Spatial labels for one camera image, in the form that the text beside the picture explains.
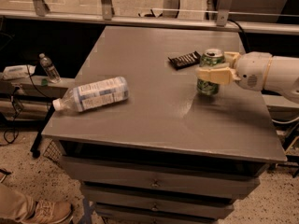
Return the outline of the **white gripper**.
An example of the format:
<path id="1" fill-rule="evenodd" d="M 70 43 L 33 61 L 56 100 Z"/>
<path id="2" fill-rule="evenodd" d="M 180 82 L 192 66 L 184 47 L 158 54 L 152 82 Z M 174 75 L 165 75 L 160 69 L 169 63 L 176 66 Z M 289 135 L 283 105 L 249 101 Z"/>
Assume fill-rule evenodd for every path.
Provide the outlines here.
<path id="1" fill-rule="evenodd" d="M 263 89 L 265 74 L 272 60 L 270 53 L 250 52 L 241 55 L 239 52 L 225 51 L 224 57 L 226 63 L 197 67 L 196 76 L 204 81 L 220 85 L 235 82 L 245 90 L 261 91 Z"/>

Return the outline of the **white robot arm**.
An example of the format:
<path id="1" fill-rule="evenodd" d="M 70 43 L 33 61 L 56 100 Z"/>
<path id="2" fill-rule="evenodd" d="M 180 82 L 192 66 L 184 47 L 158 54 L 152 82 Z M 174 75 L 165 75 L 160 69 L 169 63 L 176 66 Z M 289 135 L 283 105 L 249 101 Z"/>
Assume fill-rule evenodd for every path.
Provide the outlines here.
<path id="1" fill-rule="evenodd" d="M 199 79 L 219 85 L 236 83 L 251 91 L 272 91 L 299 103 L 299 59 L 253 51 L 246 54 L 225 52 L 225 63 L 198 67 Z"/>

